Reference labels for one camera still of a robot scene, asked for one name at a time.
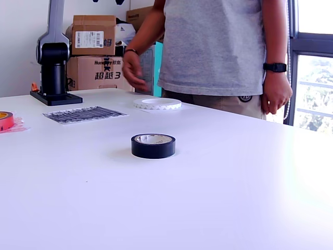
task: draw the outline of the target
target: black tape roll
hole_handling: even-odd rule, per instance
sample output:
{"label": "black tape roll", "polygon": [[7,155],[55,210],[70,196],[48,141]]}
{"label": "black tape roll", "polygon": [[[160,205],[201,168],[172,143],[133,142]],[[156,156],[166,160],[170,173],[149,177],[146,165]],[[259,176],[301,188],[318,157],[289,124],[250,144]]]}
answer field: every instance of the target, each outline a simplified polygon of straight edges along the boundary
{"label": "black tape roll", "polygon": [[176,139],[165,134],[139,134],[131,139],[132,154],[145,159],[163,159],[176,152]]}

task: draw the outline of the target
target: double-sided tape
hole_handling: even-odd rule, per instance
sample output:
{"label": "double-sided tape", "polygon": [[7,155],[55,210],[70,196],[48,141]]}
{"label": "double-sided tape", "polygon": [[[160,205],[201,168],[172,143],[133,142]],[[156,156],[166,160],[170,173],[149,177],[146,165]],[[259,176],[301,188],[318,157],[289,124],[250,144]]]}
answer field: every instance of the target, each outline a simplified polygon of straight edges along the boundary
{"label": "double-sided tape", "polygon": [[131,139],[132,154],[145,159],[163,159],[176,152],[176,139],[165,134],[139,134]]}
{"label": "double-sided tape", "polygon": [[14,115],[10,112],[0,111],[0,131],[10,129],[14,126]]}
{"label": "double-sided tape", "polygon": [[133,102],[134,107],[148,110],[175,110],[182,106],[182,102],[170,98],[143,98]]}

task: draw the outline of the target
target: cardboard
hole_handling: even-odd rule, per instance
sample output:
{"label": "cardboard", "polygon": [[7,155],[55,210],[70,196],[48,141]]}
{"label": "cardboard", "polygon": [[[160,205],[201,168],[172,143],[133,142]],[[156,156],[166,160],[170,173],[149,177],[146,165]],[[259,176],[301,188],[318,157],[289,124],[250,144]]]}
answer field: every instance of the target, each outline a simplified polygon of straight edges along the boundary
{"label": "cardboard", "polygon": [[134,92],[134,88],[123,76],[122,66],[122,57],[71,57],[67,63],[68,89],[117,88]]}
{"label": "cardboard", "polygon": [[[131,23],[133,25],[135,31],[138,32],[138,30],[140,29],[146,16],[150,13],[151,9],[152,9],[152,6],[127,11],[126,22]],[[160,43],[163,43],[163,39],[164,39],[164,34],[157,41]]]}
{"label": "cardboard", "polygon": [[74,16],[72,55],[115,55],[115,16]]}

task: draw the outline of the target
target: barcode label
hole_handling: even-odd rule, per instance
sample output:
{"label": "barcode label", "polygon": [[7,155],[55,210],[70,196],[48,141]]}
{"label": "barcode label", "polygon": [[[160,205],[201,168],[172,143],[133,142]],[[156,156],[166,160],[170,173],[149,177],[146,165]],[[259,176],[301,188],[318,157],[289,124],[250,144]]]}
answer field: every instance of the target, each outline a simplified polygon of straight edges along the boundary
{"label": "barcode label", "polygon": [[103,48],[104,31],[77,31],[75,48]]}

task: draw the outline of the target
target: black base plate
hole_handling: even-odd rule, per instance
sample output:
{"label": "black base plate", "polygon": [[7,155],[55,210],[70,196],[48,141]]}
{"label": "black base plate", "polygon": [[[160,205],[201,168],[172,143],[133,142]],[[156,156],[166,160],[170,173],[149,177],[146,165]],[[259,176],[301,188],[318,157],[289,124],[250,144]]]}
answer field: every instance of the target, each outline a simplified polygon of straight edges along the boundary
{"label": "black base plate", "polygon": [[39,92],[30,91],[30,95],[41,101],[47,106],[58,106],[58,105],[68,105],[82,103],[83,99],[79,96],[66,94],[66,95],[54,95],[54,96],[44,96]]}

